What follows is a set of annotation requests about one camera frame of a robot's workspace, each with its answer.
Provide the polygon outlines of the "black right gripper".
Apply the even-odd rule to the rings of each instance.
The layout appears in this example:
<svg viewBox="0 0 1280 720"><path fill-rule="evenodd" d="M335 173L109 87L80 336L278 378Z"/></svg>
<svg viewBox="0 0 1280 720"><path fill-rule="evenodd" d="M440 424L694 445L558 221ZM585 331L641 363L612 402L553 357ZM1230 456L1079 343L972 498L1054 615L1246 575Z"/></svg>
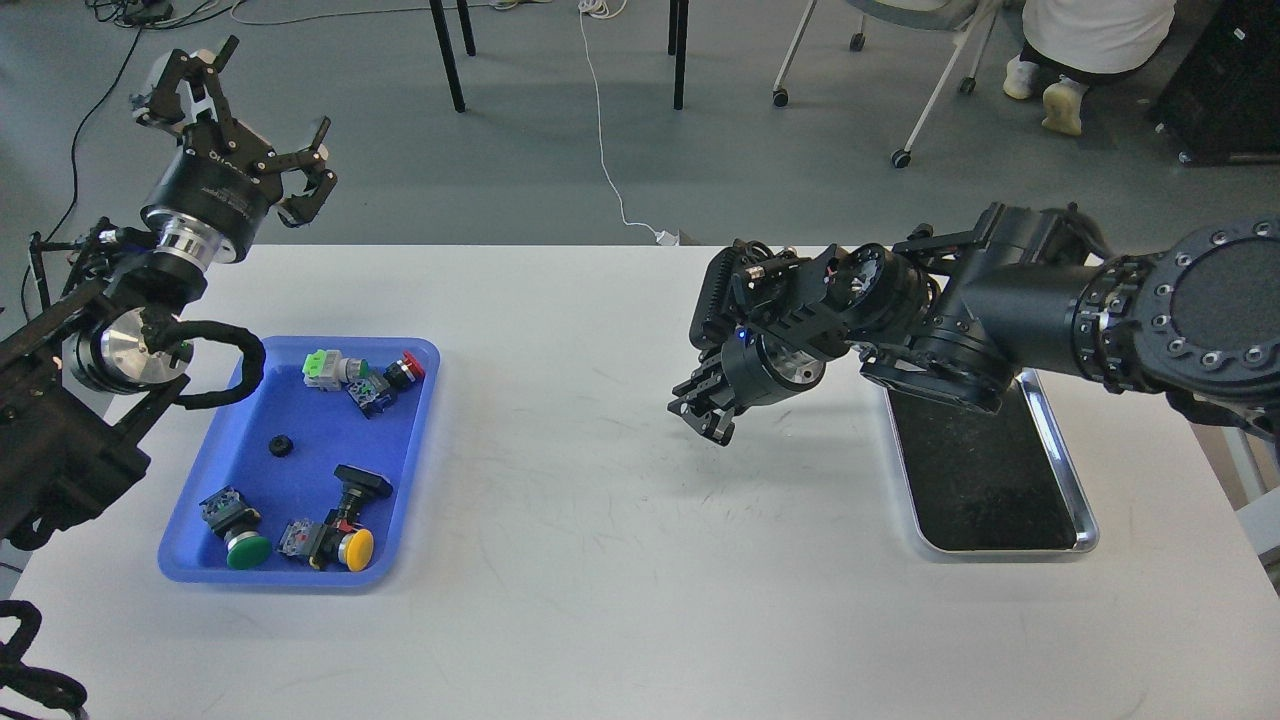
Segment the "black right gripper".
<svg viewBox="0 0 1280 720"><path fill-rule="evenodd" d="M858 296L851 254L815 258L736 240L710 261L690 325L699 366L672 388L667 410L728 446L735 418L813 387L852 348L845 313Z"/></svg>

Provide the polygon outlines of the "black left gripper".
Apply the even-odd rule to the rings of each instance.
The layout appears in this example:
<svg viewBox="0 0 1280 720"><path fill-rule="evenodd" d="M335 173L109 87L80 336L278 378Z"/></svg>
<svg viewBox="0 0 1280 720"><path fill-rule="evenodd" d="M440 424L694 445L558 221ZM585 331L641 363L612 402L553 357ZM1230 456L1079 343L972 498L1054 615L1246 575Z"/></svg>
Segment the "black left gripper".
<svg viewBox="0 0 1280 720"><path fill-rule="evenodd" d="M248 176L229 163L262 160L262 137L232 115L221 88L220 72L238 45L232 35L216 53L175 49L156 60L142 90L131 95L133 120L174 136L183 150L147 197L141 217L157 234L159 252L196 266L243 261L276 202L274 179ZM330 126L329 117L320 117L306 147L262 160L262 177L300 170L306 179L302 193L276 204L289 228L314 222L337 186L323 143Z"/></svg>

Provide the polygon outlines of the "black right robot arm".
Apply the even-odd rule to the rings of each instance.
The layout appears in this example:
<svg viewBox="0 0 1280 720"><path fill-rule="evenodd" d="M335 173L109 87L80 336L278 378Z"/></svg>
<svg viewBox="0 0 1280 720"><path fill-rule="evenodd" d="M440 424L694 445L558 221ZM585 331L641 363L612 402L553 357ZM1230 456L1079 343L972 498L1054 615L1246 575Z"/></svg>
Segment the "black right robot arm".
<svg viewBox="0 0 1280 720"><path fill-rule="evenodd" d="M707 268L689 332L699 364L668 410L727 445L737 415L855 352L873 383L972 411L996 413L1034 369L1276 441L1277 264L1274 214L1126 255L1076 205L996 202L969 231L924 224L813 258L739 240Z"/></svg>

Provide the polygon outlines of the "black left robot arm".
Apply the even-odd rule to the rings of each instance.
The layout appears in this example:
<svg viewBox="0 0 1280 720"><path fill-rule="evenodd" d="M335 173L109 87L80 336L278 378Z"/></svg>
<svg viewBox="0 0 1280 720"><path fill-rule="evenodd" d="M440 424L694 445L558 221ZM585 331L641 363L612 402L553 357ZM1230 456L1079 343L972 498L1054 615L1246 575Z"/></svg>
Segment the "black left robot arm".
<svg viewBox="0 0 1280 720"><path fill-rule="evenodd" d="M140 445L173 406L237 404L265 373L262 341L223 322L184 320L215 263L242 263L264 218L306 225L337 186L323 118L301 150L278 152L234 118L220 74L237 37L155 64L131 100L141 126L175 138L175 156L140 228L101 218L67 243L70 270L51 300L29 241L41 311L1 346L3 538L17 550L100 518L148 470Z"/></svg>

